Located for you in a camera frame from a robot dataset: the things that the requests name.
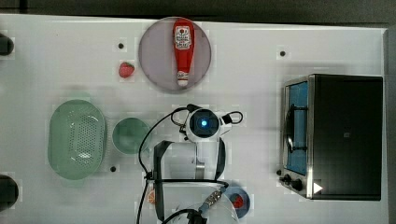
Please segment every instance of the green bowl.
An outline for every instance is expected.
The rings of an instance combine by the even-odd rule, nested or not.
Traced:
[[[140,119],[128,118],[120,121],[113,131],[113,144],[116,149],[125,154],[136,154],[143,142],[146,134],[149,132],[149,126]],[[143,145],[144,151],[149,144],[150,135]]]

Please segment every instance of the oven window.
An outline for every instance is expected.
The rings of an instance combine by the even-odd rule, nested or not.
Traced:
[[[289,90],[289,108],[308,107],[308,83],[291,85]],[[294,137],[292,150],[288,150],[286,168],[300,175],[306,175],[306,119],[307,110],[294,110]]]

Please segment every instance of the black cable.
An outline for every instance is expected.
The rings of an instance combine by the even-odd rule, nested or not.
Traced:
[[[142,199],[140,200],[139,209],[137,210],[137,221],[136,224],[140,222],[140,214],[142,213],[143,201],[146,197],[146,192],[148,190],[149,181],[146,179],[145,189],[143,190]]]
[[[177,217],[177,216],[179,216],[179,215],[181,215],[181,214],[184,214],[184,213],[195,213],[195,214],[198,213],[198,214],[201,214],[200,212],[195,211],[194,209],[182,209],[182,210],[177,211],[177,212],[175,212],[174,214],[172,214],[172,216],[168,217],[168,218],[163,222],[163,224],[168,223],[170,220],[172,220],[172,218]]]
[[[173,116],[174,116],[174,114],[172,114],[172,116],[171,116],[172,122],[173,122],[174,124],[176,124],[177,126],[180,126],[180,128],[182,128],[184,125],[183,125],[182,123],[176,122],[176,121],[173,119]]]
[[[152,132],[152,130],[154,130],[155,127],[157,127],[161,122],[163,122],[163,120],[165,120],[165,119],[168,118],[169,116],[172,116],[173,114],[175,114],[175,113],[177,113],[177,112],[179,112],[179,111],[182,111],[182,110],[187,110],[187,107],[178,108],[178,109],[174,110],[172,113],[166,115],[165,117],[163,117],[162,119],[160,119],[159,121],[157,121],[157,123],[155,123],[154,126],[152,126],[151,129],[148,131],[148,133],[146,134],[146,136],[145,136],[145,138],[143,139],[142,143],[140,144],[140,148],[139,148],[139,163],[140,163],[140,165],[142,166],[143,170],[145,170],[146,175],[149,174],[149,171],[148,171],[148,169],[146,168],[145,164],[143,164],[143,162],[142,162],[142,157],[141,157],[142,148],[143,148],[143,145],[144,145],[146,139],[149,137],[149,134]]]
[[[242,120],[244,119],[244,115],[239,111],[233,111],[233,112],[228,113],[227,115],[231,115],[231,114],[239,114],[241,116],[240,120],[238,120],[236,122],[231,121],[231,124],[238,124],[238,123],[242,122]]]
[[[151,127],[151,129],[148,131],[148,133],[146,134],[145,138],[143,139],[142,143],[140,144],[140,148],[139,148],[139,163],[142,166],[143,170],[145,171],[145,179],[146,179],[146,185],[145,185],[145,189],[143,190],[143,194],[142,194],[142,198],[140,199],[140,204],[139,204],[139,208],[137,210],[137,218],[136,218],[136,224],[140,223],[140,214],[142,212],[142,207],[143,207],[143,201],[145,200],[145,196],[146,196],[146,191],[148,189],[148,185],[149,185],[149,179],[151,179],[151,173],[149,173],[148,169],[146,168],[145,164],[143,164],[142,162],[142,148],[143,145],[146,141],[146,139],[149,137],[149,134],[154,130],[155,127],[157,127],[161,122],[163,122],[163,120],[165,120],[166,118],[168,118],[169,116],[173,116],[175,113],[182,111],[182,110],[187,110],[187,107],[181,107],[181,108],[177,108],[176,110],[174,110],[172,113],[166,115],[165,117],[163,117],[162,119],[160,119],[159,121],[157,121],[157,123],[154,124],[154,126]]]

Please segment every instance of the red ketchup bottle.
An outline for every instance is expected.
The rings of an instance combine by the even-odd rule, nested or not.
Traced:
[[[177,84],[189,84],[189,72],[194,54],[194,27],[191,21],[178,19],[173,27],[174,49],[177,62]]]

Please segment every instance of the tabletop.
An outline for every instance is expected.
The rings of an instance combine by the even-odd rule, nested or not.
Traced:
[[[196,22],[212,61],[202,82],[176,94],[157,88],[139,68],[140,37],[154,22],[0,15],[1,33],[15,42],[14,52],[0,57],[0,173],[21,190],[0,223],[135,223],[143,173],[136,156],[114,148],[112,127],[127,117],[153,125],[187,104],[245,116],[224,136],[221,177],[250,195],[241,223],[388,223],[385,148],[380,202],[310,201],[281,187],[276,176],[282,84],[314,73],[383,76],[384,29]],[[131,78],[119,77],[121,62],[134,64]],[[98,172],[78,183],[56,175],[47,159],[50,117],[74,98],[96,105],[109,129]],[[155,130],[150,148],[162,140],[182,140],[169,120]],[[145,203],[143,223],[155,220]]]

